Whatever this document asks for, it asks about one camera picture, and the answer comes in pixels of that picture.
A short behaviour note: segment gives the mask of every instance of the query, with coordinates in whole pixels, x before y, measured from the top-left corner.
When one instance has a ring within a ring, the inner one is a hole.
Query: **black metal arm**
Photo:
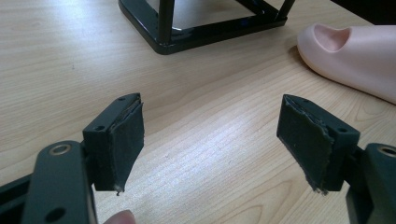
[[[303,168],[313,190],[350,185],[351,223],[396,223],[396,147],[357,146],[360,133],[318,105],[284,95],[277,137]]]
[[[115,100],[83,135],[45,147],[31,175],[0,188],[0,223],[96,223],[92,184],[124,191],[143,147],[140,94]]]

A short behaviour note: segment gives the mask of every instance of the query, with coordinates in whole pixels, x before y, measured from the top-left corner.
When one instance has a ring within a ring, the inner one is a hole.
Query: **wooden table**
[[[178,1],[175,25],[245,14],[226,0]],[[45,146],[81,141],[119,96],[141,92],[145,147],[124,193],[95,192],[100,222],[131,209],[138,224],[348,223],[347,184],[316,194],[276,138],[281,97],[324,107],[361,132],[361,147],[396,145],[396,106],[303,63],[296,36],[315,22],[368,24],[331,1],[299,0],[284,27],[162,56],[116,0],[1,0],[0,185],[30,174]]]

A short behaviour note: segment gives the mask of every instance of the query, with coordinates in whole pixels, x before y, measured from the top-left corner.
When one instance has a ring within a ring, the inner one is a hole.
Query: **silicone foot model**
[[[396,104],[396,26],[314,24],[298,35],[297,47],[322,76]]]

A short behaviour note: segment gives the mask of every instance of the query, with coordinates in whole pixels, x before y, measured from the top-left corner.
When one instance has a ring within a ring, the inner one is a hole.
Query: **mounting hole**
[[[396,149],[391,147],[379,147],[378,150],[389,157],[396,158]]]
[[[66,210],[64,208],[55,208],[46,215],[46,222],[56,222],[61,219],[64,214],[66,214]]]
[[[345,129],[345,128],[339,128],[339,129],[338,129],[338,132],[340,132],[340,133],[346,133],[346,132],[347,132],[347,129]]]
[[[101,125],[101,126],[96,126],[93,129],[96,130],[96,131],[102,131],[104,128],[105,128],[105,126]]]
[[[62,155],[64,153],[68,152],[71,148],[72,148],[72,146],[70,146],[68,144],[58,145],[58,146],[55,146],[52,149],[50,149],[49,154],[52,156],[59,156],[59,155]]]

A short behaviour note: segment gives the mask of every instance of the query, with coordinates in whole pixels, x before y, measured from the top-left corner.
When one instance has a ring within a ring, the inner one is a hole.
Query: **black metal frame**
[[[188,29],[175,29],[175,0],[160,0],[159,12],[146,0],[119,0],[125,16],[159,54],[172,54],[221,40],[283,26],[294,0],[285,0],[280,10],[262,0],[236,0],[255,16],[221,21]]]

